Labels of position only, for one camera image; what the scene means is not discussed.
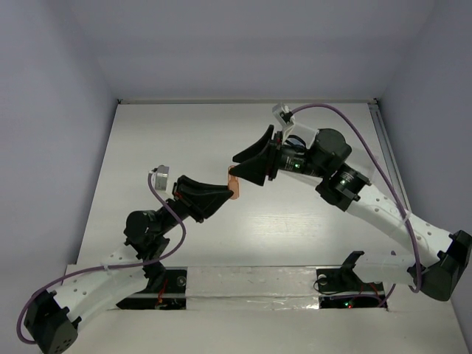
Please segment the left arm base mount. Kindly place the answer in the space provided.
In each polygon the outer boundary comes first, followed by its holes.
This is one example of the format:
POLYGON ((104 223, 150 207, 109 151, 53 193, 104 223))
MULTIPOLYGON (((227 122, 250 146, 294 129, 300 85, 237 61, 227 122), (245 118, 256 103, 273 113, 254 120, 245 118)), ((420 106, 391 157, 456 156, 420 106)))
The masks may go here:
POLYGON ((120 310, 185 310, 187 267, 145 267, 146 287, 116 303, 120 310))

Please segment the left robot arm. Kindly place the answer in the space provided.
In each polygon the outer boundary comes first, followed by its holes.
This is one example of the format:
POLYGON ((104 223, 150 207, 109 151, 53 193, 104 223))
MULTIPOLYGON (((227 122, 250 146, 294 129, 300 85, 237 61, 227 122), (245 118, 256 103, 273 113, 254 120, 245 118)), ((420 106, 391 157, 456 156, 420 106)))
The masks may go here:
POLYGON ((180 176, 171 195, 150 191, 161 203, 157 210, 130 213, 125 242, 98 266, 80 269, 38 289, 22 308, 16 334, 20 341, 37 345, 42 353, 63 353, 96 316, 136 292, 158 291, 166 269, 162 260, 176 253, 166 250, 166 234, 181 228, 178 246, 187 236, 186 218, 202 223, 232 196, 226 185, 204 184, 180 176))

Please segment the orange highlighter pen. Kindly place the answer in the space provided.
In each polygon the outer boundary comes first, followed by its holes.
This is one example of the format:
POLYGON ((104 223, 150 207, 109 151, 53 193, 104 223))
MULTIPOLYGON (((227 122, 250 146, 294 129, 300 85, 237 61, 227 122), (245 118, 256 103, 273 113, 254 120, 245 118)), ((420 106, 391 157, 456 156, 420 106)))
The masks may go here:
POLYGON ((240 183, 239 183, 239 178, 236 176, 233 176, 230 173, 230 170, 235 167, 234 165, 230 165, 228 167, 228 182, 227 186, 230 191, 232 191, 232 196, 230 197, 231 200, 237 200, 240 197, 240 183))

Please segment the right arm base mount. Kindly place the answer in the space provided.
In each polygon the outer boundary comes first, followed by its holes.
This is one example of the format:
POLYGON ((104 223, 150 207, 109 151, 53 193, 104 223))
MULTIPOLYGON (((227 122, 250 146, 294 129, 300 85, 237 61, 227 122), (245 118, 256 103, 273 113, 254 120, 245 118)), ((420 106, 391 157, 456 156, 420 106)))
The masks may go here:
POLYGON ((363 251, 352 252, 338 267, 318 268, 313 289, 321 309, 386 308, 384 287, 363 282, 355 273, 363 251))

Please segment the paper clip jar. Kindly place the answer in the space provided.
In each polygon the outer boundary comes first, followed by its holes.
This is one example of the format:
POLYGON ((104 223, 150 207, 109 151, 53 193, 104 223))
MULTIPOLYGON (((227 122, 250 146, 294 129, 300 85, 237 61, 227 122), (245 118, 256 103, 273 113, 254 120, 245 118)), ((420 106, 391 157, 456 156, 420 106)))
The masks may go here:
POLYGON ((306 148, 306 143, 303 139, 299 138, 298 136, 289 136, 285 143, 290 146, 295 146, 299 148, 306 148))

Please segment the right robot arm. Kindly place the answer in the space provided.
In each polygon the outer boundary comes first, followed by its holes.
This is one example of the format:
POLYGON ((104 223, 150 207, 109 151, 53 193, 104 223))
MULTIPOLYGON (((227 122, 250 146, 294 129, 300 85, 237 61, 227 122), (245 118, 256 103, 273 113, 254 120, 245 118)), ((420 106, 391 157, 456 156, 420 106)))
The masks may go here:
POLYGON ((450 233, 421 218, 401 212, 366 176, 346 164, 352 148, 344 136, 320 129, 310 147, 284 143, 282 132, 269 126, 252 146, 234 156, 230 175, 262 186, 279 171, 317 177, 315 190, 328 204, 374 226, 411 251, 410 256, 353 251, 341 267, 327 275, 327 291, 348 291, 363 283, 390 282, 418 286, 420 292, 447 301, 471 255, 471 236, 450 233))

